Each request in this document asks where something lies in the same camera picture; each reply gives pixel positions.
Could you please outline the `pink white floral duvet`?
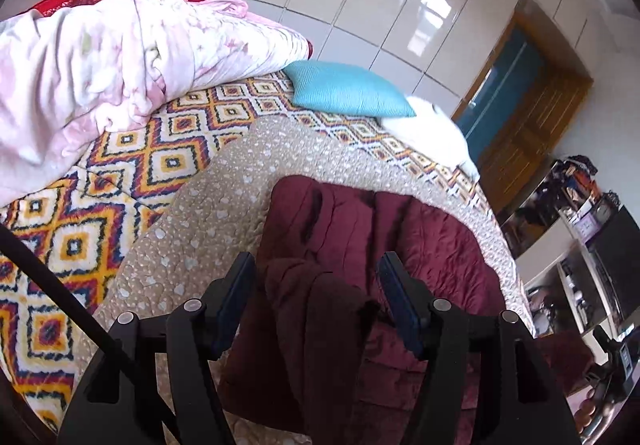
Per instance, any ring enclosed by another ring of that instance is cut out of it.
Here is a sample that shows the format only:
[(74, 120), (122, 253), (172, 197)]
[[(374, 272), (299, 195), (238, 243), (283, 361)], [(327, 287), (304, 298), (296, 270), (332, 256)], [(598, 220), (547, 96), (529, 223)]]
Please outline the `pink white floral duvet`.
[(102, 0), (1, 24), (1, 202), (62, 178), (105, 132), (191, 91), (310, 56), (299, 32), (242, 0)]

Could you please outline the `white shelving unit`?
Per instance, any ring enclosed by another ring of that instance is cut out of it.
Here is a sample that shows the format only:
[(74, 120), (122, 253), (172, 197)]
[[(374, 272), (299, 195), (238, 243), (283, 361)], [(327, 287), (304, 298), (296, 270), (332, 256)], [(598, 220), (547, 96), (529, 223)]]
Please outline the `white shelving unit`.
[(597, 172), (582, 155), (548, 157), (498, 214), (536, 335), (578, 335), (594, 357), (570, 397), (594, 405), (585, 444), (639, 389), (639, 225)]

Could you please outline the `teal pillow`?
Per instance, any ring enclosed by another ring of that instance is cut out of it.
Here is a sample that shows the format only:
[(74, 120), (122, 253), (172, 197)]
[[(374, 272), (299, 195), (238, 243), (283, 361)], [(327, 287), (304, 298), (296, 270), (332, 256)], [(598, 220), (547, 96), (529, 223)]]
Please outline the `teal pillow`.
[(311, 60), (291, 63), (283, 71), (293, 84), (297, 107), (353, 117), (416, 116), (393, 83), (367, 69)]

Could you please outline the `wooden door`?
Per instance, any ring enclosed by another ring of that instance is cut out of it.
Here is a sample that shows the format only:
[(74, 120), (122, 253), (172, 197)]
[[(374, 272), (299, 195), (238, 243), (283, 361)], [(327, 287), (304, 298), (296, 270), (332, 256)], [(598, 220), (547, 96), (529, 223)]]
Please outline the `wooden door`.
[(593, 85), (559, 27), (516, 12), (454, 113), (491, 209), (512, 208)]

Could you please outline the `colourful diamond-patterned blanket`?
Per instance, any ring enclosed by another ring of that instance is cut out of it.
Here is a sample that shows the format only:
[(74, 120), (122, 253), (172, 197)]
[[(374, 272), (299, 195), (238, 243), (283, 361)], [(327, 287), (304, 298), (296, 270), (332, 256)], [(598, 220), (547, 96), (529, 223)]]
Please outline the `colourful diamond-patterned blanket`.
[[(433, 185), (483, 231), (497, 228), (480, 185), (402, 144), (378, 121), (296, 106), (281, 72), (190, 93), (134, 131), (104, 133), (62, 179), (14, 200), (1, 222), (58, 275), (86, 309), (104, 300), (131, 245), (179, 188), (258, 119), (283, 117)], [(1, 263), (1, 376), (50, 430), (76, 376), (73, 323), (11, 261)]]

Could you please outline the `maroon quilted coat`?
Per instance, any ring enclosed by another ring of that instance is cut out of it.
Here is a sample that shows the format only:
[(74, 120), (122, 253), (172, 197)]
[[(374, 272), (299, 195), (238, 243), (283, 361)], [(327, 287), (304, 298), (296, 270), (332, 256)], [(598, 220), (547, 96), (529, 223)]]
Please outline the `maroon quilted coat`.
[(575, 444), (590, 362), (506, 309), (472, 231), (395, 193), (285, 176), (239, 256), (225, 411), (315, 444)]

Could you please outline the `beige heart-patterned bedspread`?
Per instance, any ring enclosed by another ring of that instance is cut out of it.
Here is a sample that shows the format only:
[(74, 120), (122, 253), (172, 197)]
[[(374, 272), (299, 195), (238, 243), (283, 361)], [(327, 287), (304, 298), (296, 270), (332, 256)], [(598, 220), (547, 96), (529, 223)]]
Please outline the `beige heart-patterned bedspread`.
[(496, 272), (506, 306), (527, 327), (533, 325), (515, 261), (491, 213), (394, 164), (280, 117), (255, 122), (180, 188), (162, 216), (131, 246), (94, 314), (96, 320), (107, 326), (125, 309), (141, 316), (164, 315), (203, 292), (239, 252), (257, 250), (273, 186), (293, 174), (413, 196), (456, 217), (473, 232)]

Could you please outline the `white pillow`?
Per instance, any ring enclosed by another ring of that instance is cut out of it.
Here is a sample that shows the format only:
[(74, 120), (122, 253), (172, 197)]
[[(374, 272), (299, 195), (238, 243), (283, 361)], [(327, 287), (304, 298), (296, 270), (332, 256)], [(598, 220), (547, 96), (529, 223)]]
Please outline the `white pillow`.
[(409, 146), (451, 171), (461, 170), (472, 183), (480, 180), (480, 171), (471, 158), (465, 137), (445, 112), (437, 105), (407, 96), (413, 117), (378, 118), (381, 127)]

